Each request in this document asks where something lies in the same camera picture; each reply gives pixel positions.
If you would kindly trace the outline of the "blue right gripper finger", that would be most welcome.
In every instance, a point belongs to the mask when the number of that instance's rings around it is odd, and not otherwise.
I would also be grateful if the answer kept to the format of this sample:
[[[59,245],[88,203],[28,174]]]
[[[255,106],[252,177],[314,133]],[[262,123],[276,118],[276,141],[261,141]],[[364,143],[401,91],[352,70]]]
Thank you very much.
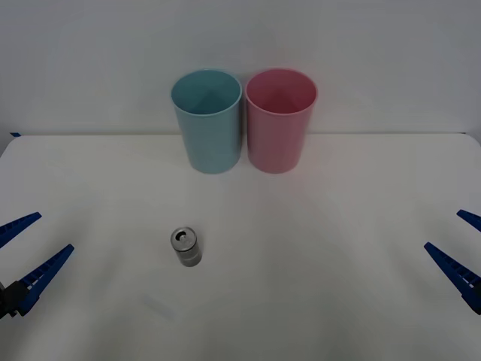
[[[469,223],[476,230],[481,231],[481,216],[465,210],[459,210],[457,216]]]
[[[462,299],[480,315],[480,276],[448,256],[432,243],[424,245],[425,250],[440,270],[460,292]]]

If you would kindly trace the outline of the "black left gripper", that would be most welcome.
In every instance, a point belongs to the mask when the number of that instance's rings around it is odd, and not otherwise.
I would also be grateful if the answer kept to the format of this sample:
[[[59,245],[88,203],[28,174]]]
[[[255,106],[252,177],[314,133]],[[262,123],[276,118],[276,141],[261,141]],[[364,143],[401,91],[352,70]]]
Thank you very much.
[[[3,248],[39,219],[41,219],[41,214],[35,212],[0,226],[0,248]],[[0,318],[7,315],[15,317],[17,314],[23,317],[29,313],[73,251],[74,246],[68,244],[46,262],[8,287],[1,284]]]

